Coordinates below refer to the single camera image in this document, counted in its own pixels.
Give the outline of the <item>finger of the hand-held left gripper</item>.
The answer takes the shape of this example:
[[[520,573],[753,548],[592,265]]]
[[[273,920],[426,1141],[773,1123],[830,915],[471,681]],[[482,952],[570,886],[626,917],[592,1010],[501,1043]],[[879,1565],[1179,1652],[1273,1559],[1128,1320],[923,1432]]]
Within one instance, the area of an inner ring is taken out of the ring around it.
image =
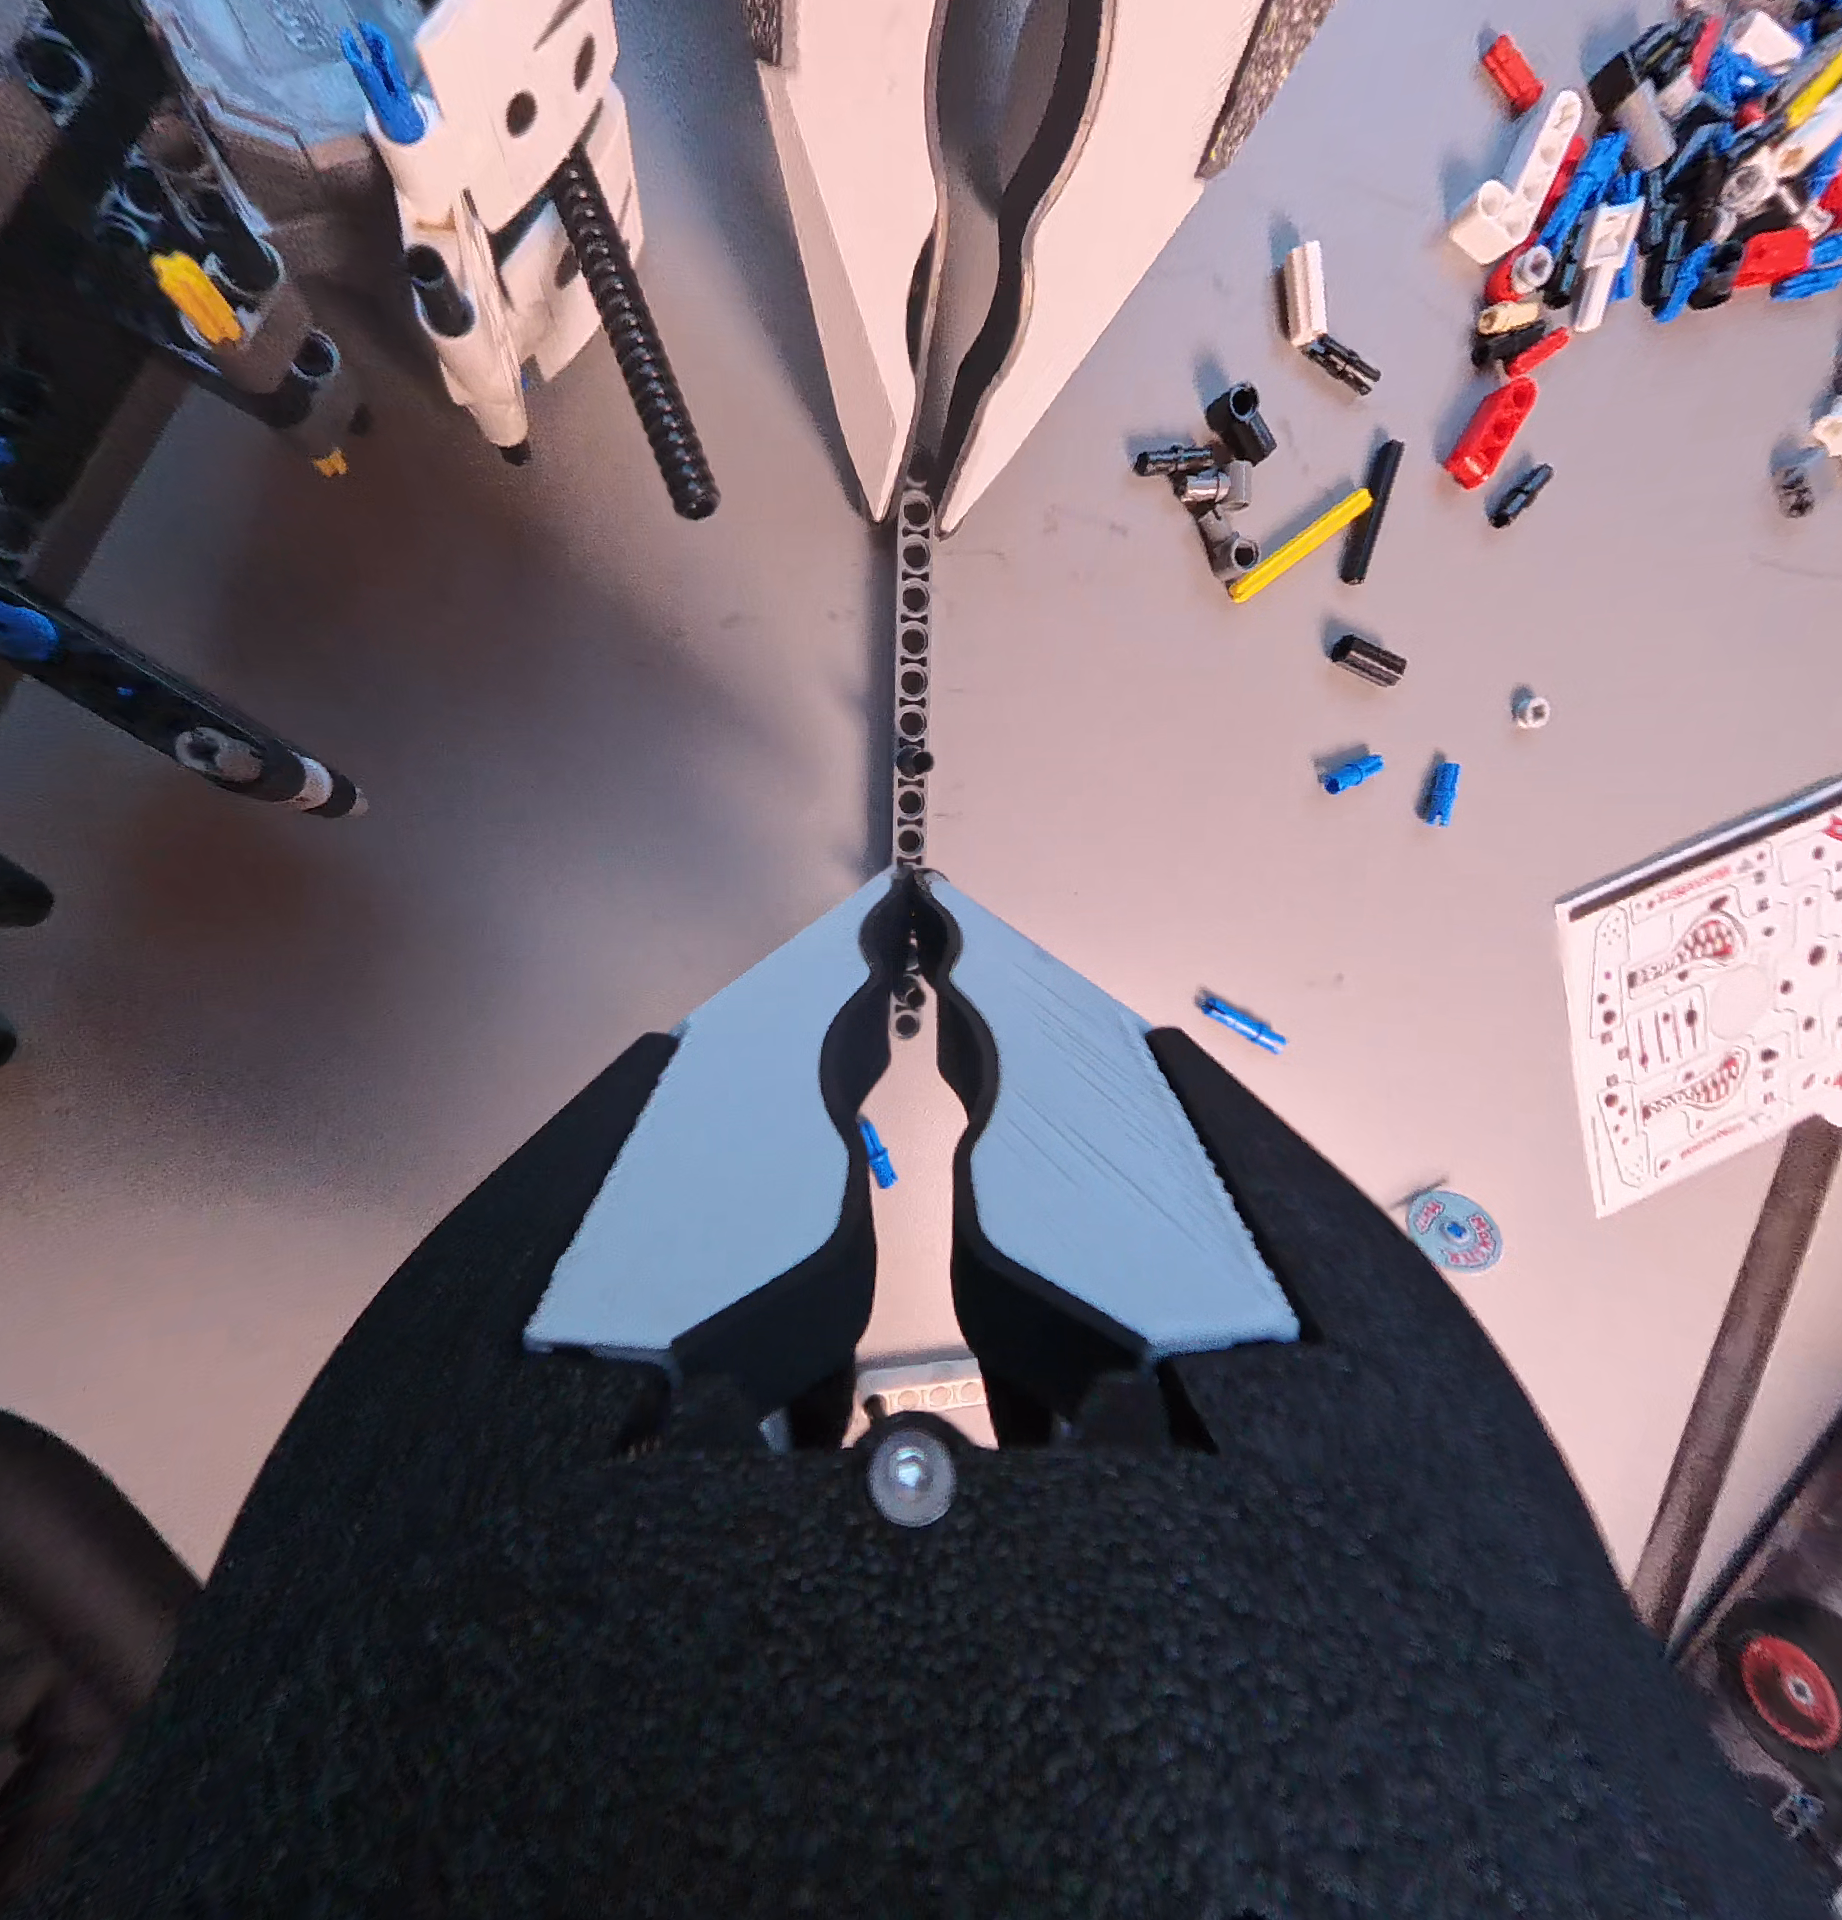
[[[1005,189],[998,286],[951,396],[956,531],[1189,217],[1259,3],[1069,5],[1055,92]]]
[[[948,228],[937,3],[767,3],[757,60],[837,424],[873,523],[909,469]]]

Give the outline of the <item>grey elbow connector with pin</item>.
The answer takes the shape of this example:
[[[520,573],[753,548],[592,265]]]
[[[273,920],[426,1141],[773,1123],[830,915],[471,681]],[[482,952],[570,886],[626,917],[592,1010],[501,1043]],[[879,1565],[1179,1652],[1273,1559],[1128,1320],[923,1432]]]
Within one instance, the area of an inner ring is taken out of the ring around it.
[[[1253,464],[1218,444],[1177,441],[1141,451],[1133,474],[1164,479],[1177,502],[1193,517],[1239,513],[1251,504]]]

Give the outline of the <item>white angled beam assembly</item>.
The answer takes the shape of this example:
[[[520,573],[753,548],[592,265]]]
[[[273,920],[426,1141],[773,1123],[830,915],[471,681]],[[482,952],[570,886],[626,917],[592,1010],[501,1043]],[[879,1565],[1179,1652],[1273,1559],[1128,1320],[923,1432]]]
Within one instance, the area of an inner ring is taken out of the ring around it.
[[[857,1394],[871,1419],[915,1411],[950,1417],[986,1408],[981,1370],[968,1353],[866,1367],[857,1374]]]

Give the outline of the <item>grey desk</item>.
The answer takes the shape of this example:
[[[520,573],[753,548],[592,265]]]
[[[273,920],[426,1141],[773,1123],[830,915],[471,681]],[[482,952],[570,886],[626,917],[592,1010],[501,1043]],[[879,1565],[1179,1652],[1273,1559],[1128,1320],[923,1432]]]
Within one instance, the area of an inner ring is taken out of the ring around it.
[[[232,801],[50,693],[0,723],[60,900],[7,958],[0,1405],[209,1549],[12,1917],[1829,1917],[1606,1567],[1750,1189],[1597,1219],[1554,905],[1842,774],[1842,510],[1762,502],[1819,387],[1783,325],[1636,302],[1536,417],[1532,531],[1435,479],[1475,273],[1431,228],[1507,135],[1469,14],[1513,10],[1341,5],[934,570],[923,876],[1148,1021],[1299,1312],[1167,1364],[1166,1445],[1105,1389],[1000,1445],[856,1383],[794,1448],[727,1381],[525,1349],[673,1029],[892,859],[890,552],[741,5],[622,32],[713,517],[603,355],[523,469],[404,393],[348,482],[176,418],[94,609],[368,813]],[[1285,337],[1310,240],[1369,396]],[[1263,558],[1405,441],[1364,586],[1345,530],[1235,605],[1133,474],[1239,382]],[[857,1374],[973,1355],[918,880]],[[1504,1258],[1419,1251],[1425,1188]]]

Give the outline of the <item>sticker sheet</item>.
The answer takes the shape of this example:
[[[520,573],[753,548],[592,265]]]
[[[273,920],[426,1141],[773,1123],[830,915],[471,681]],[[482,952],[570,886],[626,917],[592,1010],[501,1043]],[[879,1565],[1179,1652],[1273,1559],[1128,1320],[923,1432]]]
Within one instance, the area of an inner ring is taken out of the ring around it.
[[[1842,1127],[1842,775],[1557,900],[1600,1217]]]

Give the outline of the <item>long grey holed beam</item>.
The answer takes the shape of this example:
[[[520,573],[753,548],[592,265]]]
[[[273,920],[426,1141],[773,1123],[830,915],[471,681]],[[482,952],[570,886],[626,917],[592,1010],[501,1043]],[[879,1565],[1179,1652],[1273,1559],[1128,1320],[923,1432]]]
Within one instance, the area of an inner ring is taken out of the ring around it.
[[[893,756],[903,744],[934,753],[934,555],[937,509],[922,471],[911,471],[896,493],[893,517],[893,677],[892,677],[892,861],[918,874],[930,850],[932,774],[900,780]]]

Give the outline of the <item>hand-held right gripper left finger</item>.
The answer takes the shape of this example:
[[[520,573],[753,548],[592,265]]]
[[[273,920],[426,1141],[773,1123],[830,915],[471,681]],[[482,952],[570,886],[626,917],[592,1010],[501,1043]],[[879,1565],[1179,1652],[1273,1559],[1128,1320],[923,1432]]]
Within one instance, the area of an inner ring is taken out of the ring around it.
[[[789,1447],[842,1445],[877,1296],[861,1105],[911,915],[913,879],[877,876],[673,1029],[527,1350],[727,1381]]]

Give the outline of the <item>black toy truck chassis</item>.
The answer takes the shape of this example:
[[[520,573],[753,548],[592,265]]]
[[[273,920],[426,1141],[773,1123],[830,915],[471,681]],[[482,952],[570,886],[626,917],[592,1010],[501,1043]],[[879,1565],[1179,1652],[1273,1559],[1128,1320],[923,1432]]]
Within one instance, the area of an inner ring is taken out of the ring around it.
[[[635,270],[611,5],[0,3],[0,714],[19,681],[210,787],[362,794],[70,595],[190,393],[339,475],[330,292],[382,298],[510,465],[601,332],[669,502],[720,493]]]

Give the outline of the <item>white thick angled beam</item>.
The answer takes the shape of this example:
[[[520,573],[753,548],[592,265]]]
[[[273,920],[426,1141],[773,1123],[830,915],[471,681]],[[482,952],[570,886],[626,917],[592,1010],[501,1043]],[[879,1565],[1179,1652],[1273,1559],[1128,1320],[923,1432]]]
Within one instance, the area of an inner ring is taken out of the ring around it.
[[[1491,268],[1529,238],[1581,120],[1583,100],[1575,89],[1559,89],[1529,109],[1507,178],[1480,182],[1451,220],[1451,242],[1476,265]]]

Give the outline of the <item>red short beam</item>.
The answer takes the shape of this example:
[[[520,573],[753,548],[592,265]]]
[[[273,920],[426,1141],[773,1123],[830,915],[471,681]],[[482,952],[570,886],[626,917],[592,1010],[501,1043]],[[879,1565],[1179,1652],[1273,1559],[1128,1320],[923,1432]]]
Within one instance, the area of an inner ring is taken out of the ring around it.
[[[1532,375],[1511,375],[1478,400],[1443,464],[1459,489],[1475,493],[1497,474],[1538,399]]]

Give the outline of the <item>black axle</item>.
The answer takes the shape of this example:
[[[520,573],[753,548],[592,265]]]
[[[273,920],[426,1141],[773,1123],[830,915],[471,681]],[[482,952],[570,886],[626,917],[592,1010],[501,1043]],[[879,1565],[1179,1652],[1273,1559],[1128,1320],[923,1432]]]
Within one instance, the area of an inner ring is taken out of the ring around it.
[[[1373,462],[1369,465],[1364,479],[1364,492],[1369,493],[1368,510],[1357,517],[1350,528],[1348,541],[1341,553],[1341,573],[1339,578],[1344,586],[1364,586],[1373,552],[1385,530],[1385,520],[1388,514],[1391,493],[1395,487],[1398,471],[1405,456],[1405,441],[1386,438],[1373,453]]]

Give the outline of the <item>toy truck set box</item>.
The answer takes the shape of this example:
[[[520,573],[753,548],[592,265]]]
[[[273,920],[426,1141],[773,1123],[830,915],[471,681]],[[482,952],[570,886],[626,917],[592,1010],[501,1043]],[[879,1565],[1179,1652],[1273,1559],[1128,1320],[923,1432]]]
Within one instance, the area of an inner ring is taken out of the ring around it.
[[[1842,1411],[1678,1643],[1725,1759],[1840,1885]]]

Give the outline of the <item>yellow axle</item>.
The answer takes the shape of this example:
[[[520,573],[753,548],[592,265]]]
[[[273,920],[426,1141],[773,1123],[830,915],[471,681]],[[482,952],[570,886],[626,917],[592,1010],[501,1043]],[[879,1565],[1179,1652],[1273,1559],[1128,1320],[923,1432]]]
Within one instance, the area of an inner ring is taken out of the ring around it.
[[[1255,601],[1265,589],[1285,578],[1294,568],[1313,558],[1331,541],[1338,541],[1348,528],[1360,520],[1373,509],[1373,493],[1357,489],[1338,505],[1317,514],[1299,534],[1284,541],[1274,552],[1257,563],[1244,568],[1242,577],[1227,586],[1227,599],[1235,605]]]

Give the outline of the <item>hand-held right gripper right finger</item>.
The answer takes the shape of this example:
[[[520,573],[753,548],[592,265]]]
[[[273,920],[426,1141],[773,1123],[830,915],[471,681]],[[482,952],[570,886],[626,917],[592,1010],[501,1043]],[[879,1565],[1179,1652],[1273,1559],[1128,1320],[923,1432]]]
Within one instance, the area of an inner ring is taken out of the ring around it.
[[[1000,1445],[1108,1392],[1112,1445],[1166,1445],[1181,1356],[1301,1322],[1151,1045],[1148,1021],[945,876],[918,880],[939,1068],[966,1112],[951,1295]]]

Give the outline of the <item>blue round printed disc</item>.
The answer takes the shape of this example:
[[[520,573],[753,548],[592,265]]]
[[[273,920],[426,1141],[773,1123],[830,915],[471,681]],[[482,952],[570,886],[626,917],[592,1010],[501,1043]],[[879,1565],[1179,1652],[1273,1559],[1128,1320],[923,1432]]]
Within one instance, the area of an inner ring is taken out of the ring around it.
[[[1494,1216],[1453,1188],[1425,1188],[1405,1208],[1415,1248],[1451,1276],[1484,1273],[1504,1258],[1504,1237]]]

